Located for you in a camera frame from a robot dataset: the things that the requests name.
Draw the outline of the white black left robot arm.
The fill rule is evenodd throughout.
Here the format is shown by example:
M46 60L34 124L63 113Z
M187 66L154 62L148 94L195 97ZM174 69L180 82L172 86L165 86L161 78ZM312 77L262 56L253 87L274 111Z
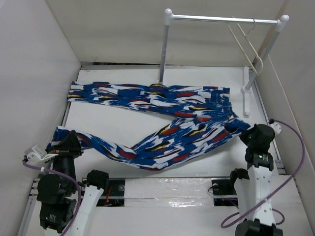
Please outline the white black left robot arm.
M53 167L43 169L45 175L37 186L37 200L41 202L39 219L44 234L86 236L98 200L109 191L109 174L92 170L85 181L77 181L74 160L83 150L74 130L51 146L49 153L56 155Z

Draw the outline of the blue white red patterned trousers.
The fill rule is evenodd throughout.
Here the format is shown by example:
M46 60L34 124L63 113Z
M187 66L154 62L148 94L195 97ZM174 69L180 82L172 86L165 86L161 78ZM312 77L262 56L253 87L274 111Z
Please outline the blue white red patterned trousers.
M58 126L48 148L74 132L83 150L148 171L198 158L250 127L234 113L225 87L76 81L67 99L104 105L116 114L105 124L99 112L89 112L91 132L87 125Z

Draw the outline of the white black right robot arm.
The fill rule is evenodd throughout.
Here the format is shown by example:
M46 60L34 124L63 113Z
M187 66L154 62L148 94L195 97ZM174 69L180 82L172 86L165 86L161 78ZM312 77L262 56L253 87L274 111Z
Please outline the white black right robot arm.
M274 160L268 152L270 143L280 134L278 123L271 125L256 124L240 135L247 146L246 169L234 169L230 174L227 187L237 194L239 214L245 215L238 220L236 236L282 236L274 219L270 195L271 176Z

